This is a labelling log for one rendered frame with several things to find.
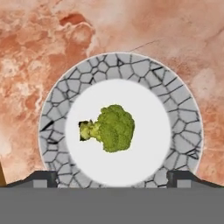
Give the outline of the white plate with cracked-pattern rim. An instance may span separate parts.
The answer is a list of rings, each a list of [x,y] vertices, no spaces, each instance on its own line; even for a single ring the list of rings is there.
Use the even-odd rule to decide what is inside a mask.
[[[107,153],[79,127],[108,106],[135,122],[127,150]],[[58,188],[167,188],[195,174],[203,148],[200,110],[186,84],[148,57],[110,52],[85,59],[54,84],[42,108],[38,144]]]

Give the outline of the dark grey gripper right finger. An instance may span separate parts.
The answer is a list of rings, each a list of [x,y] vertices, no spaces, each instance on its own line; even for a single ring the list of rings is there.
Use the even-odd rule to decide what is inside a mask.
[[[221,185],[202,180],[190,171],[168,171],[168,188],[221,188]]]

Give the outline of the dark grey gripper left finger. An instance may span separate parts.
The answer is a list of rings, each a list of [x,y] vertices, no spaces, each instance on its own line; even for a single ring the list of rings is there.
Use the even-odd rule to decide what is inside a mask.
[[[25,179],[10,183],[7,187],[57,188],[56,171],[35,171]]]

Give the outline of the green broccoli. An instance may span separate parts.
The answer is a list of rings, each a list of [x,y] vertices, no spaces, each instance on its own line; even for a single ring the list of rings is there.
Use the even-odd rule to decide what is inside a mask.
[[[130,147],[134,130],[132,115],[117,104],[102,108],[95,122],[79,122],[80,140],[94,138],[109,153],[126,151]]]

